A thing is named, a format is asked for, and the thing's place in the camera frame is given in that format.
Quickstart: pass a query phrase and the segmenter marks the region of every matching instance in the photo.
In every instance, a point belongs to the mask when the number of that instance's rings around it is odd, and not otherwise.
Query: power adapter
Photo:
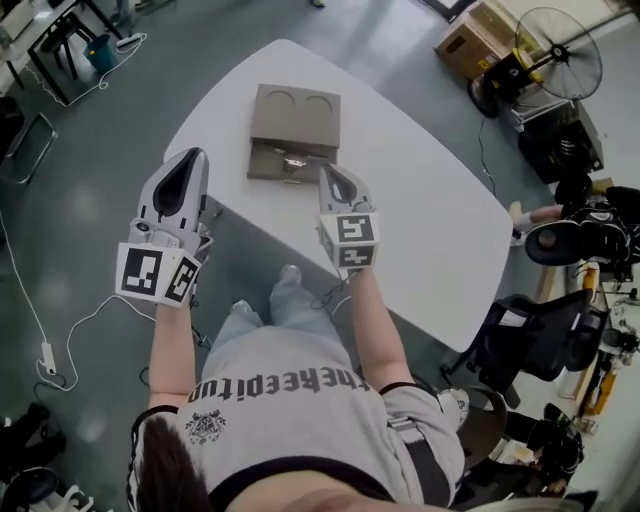
[[[56,374],[56,361],[53,358],[53,349],[51,348],[51,344],[46,341],[42,342],[42,362],[44,367],[47,369],[47,373],[49,375]]]

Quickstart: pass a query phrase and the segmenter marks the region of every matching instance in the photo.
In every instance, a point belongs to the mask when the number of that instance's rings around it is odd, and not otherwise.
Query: white sneaker
[[[280,281],[302,284],[302,272],[295,265],[285,265],[280,271]]]
[[[522,217],[522,203],[520,201],[514,201],[509,205],[509,215],[515,226]]]
[[[515,227],[522,218],[522,203],[520,201],[514,201],[509,205],[509,215],[514,226],[513,234],[511,235],[511,247],[522,247],[527,239],[527,234]]]
[[[239,300],[231,306],[231,313],[253,313],[251,305],[246,300]]]

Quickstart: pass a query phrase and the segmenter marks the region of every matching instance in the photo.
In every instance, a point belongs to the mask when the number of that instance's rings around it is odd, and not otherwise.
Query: cardboard box
[[[505,58],[512,47],[500,43],[468,13],[458,18],[436,53],[468,80],[474,80]]]
[[[305,165],[307,157],[336,163],[339,147],[340,96],[282,85],[258,86],[249,178],[317,182],[317,166]]]
[[[518,20],[502,6],[484,1],[473,5],[469,14],[504,46],[514,46]]]

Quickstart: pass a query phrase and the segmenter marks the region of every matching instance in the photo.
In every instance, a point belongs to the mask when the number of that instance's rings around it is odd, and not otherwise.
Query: white cable
[[[119,54],[124,54],[124,53],[129,53],[131,52],[131,54],[129,56],[127,56],[126,59],[124,59],[122,62],[119,62],[117,66],[115,66],[114,68],[111,68],[109,71],[107,71],[104,75],[102,75],[102,77],[100,78],[100,81],[98,82],[97,85],[94,85],[91,89],[83,92],[80,96],[78,96],[75,100],[73,100],[71,103],[69,103],[68,105],[65,105],[62,101],[60,101],[60,99],[58,99],[58,97],[55,95],[55,93],[53,91],[51,91],[48,87],[47,84],[45,83],[44,80],[40,80],[40,78],[38,78],[38,75],[36,74],[35,71],[33,71],[33,69],[31,69],[28,65],[25,66],[26,70],[31,73],[33,75],[33,78],[36,79],[36,82],[38,82],[39,85],[42,86],[42,88],[45,90],[45,92],[49,93],[49,95],[54,99],[54,101],[56,103],[58,103],[59,105],[62,105],[64,108],[68,108],[71,105],[73,105],[76,101],[78,101],[81,98],[84,98],[87,94],[89,94],[91,91],[95,90],[95,89],[100,89],[101,91],[103,91],[104,89],[106,89],[107,87],[109,87],[109,82],[105,82],[104,79],[106,78],[106,76],[115,71],[116,69],[118,69],[120,66],[122,66],[125,62],[127,62],[131,57],[133,57],[136,52],[138,51],[138,48],[140,48],[140,46],[142,46],[142,43],[144,43],[144,41],[147,39],[147,34],[140,34],[140,39],[138,40],[138,44],[136,44],[135,46],[131,46],[130,48],[127,48],[126,50],[122,50],[120,51],[118,48],[116,48],[116,52]]]
[[[342,299],[340,302],[338,302],[338,304],[336,304],[336,307],[333,308],[333,311],[331,312],[331,316],[336,314],[336,311],[338,311],[338,309],[340,308],[340,306],[342,306],[345,302],[347,302],[349,299],[351,298],[351,295],[349,295],[348,297],[345,297],[344,299]]]
[[[38,327],[40,328],[40,332],[42,333],[42,339],[44,340],[44,343],[47,344],[47,345],[50,345],[50,343],[47,341],[47,335],[45,334],[44,329],[42,328],[42,323],[40,322],[40,319],[38,318],[38,314],[36,313],[36,310],[33,307],[33,304],[31,303],[31,300],[29,299],[29,295],[27,294],[27,291],[25,290],[24,285],[22,284],[22,279],[20,278],[20,274],[18,273],[18,268],[16,267],[16,260],[13,257],[13,250],[11,249],[11,243],[9,241],[9,233],[7,231],[6,226],[4,225],[4,218],[2,217],[2,211],[0,211],[0,224],[2,224],[2,230],[4,231],[4,237],[5,237],[5,240],[7,242],[7,249],[9,250],[9,257],[11,258],[11,265],[13,266],[13,271],[15,272],[16,277],[18,278],[18,283],[20,283],[20,288],[22,289],[22,293],[24,295],[24,298],[27,300],[27,303],[29,304],[29,307],[31,308],[31,311],[33,312],[33,316],[36,319]],[[148,320],[151,320],[152,322],[155,323],[155,319],[153,317],[150,317],[149,315],[145,315],[144,313],[139,311],[128,300],[120,297],[119,295],[111,295],[102,304],[100,304],[100,306],[98,306],[98,309],[96,309],[91,315],[85,316],[82,320],[79,320],[75,324],[73,324],[73,327],[71,328],[71,331],[69,331],[69,336],[67,337],[67,355],[69,356],[69,362],[71,363],[71,368],[73,369],[73,374],[74,374],[74,377],[75,377],[75,381],[73,382],[73,384],[71,384],[71,386],[69,386],[68,388],[63,388],[62,386],[56,384],[52,380],[45,379],[42,376],[42,374],[40,373],[40,365],[45,366],[44,361],[42,361],[41,359],[38,359],[38,360],[36,360],[36,373],[38,374],[38,377],[40,377],[40,380],[50,384],[51,386],[53,386],[56,389],[59,389],[60,391],[64,391],[64,392],[71,391],[73,388],[76,387],[76,385],[78,384],[78,381],[80,380],[80,377],[78,376],[78,371],[76,370],[76,365],[73,362],[73,357],[71,356],[71,349],[70,349],[71,336],[73,335],[73,331],[76,329],[76,327],[78,327],[80,324],[82,324],[86,320],[89,320],[89,319],[93,318],[94,316],[96,316],[102,310],[102,308],[107,305],[107,303],[111,299],[121,300],[127,306],[129,306],[131,309],[133,309],[133,311],[135,311],[138,315],[140,315],[141,317],[146,318]]]
[[[4,219],[2,218],[1,211],[0,211],[0,224],[2,224],[2,231],[4,231],[4,239],[7,241],[7,249],[9,249],[9,257],[11,258],[11,265],[13,266],[13,271],[16,273],[16,277],[18,278],[18,283],[20,283],[20,288],[22,288],[22,293],[24,294],[24,298],[27,299],[27,303],[29,304],[31,311],[33,312],[33,316],[35,317],[36,322],[38,323],[38,327],[40,328],[40,332],[42,333],[42,339],[44,340],[45,343],[49,343],[47,341],[47,335],[44,333],[44,329],[42,328],[42,324],[40,323],[40,319],[38,318],[38,314],[36,313],[36,310],[34,309],[33,304],[31,304],[31,301],[29,300],[29,296],[27,295],[27,291],[24,289],[24,285],[22,284],[22,279],[20,279],[20,274],[18,274],[18,269],[16,267],[16,260],[13,258],[13,251],[11,250],[11,244],[9,243],[9,232],[7,231],[7,228],[4,225]]]
[[[40,377],[40,380],[42,380],[42,381],[44,381],[44,382],[46,382],[48,384],[51,384],[54,388],[59,389],[60,391],[64,391],[64,392],[71,391],[73,388],[76,387],[76,385],[78,384],[78,381],[80,380],[80,377],[78,376],[78,370],[76,370],[76,365],[73,362],[73,357],[71,356],[71,348],[70,348],[71,336],[73,335],[73,331],[75,331],[76,327],[78,327],[83,322],[85,322],[87,320],[90,320],[91,318],[96,316],[102,310],[102,308],[107,305],[107,303],[111,299],[121,300],[127,306],[129,306],[131,309],[133,309],[133,311],[136,312],[138,315],[140,315],[141,317],[146,318],[148,320],[151,320],[152,322],[155,323],[155,319],[154,318],[150,317],[149,315],[145,315],[144,313],[139,311],[127,299],[124,299],[124,298],[120,297],[120,295],[111,295],[102,304],[100,304],[100,306],[98,306],[98,309],[96,309],[92,314],[90,314],[89,316],[85,316],[82,320],[78,320],[75,324],[73,324],[73,327],[71,328],[71,331],[69,331],[69,336],[67,336],[67,356],[69,357],[69,362],[71,363],[71,368],[73,369],[73,375],[74,375],[74,378],[75,378],[73,384],[71,384],[71,386],[69,386],[68,388],[63,388],[62,386],[56,384],[55,382],[53,382],[53,381],[51,381],[49,379],[45,379],[42,376],[42,374],[40,373],[40,366],[45,366],[44,361],[42,361],[41,359],[38,359],[36,361],[36,372],[38,373],[38,377]]]

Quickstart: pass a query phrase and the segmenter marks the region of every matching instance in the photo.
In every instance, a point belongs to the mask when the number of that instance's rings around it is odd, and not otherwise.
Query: yellow object
[[[595,268],[590,268],[585,272],[584,281],[582,282],[583,290],[593,290],[593,293],[596,292],[598,288],[598,270]]]

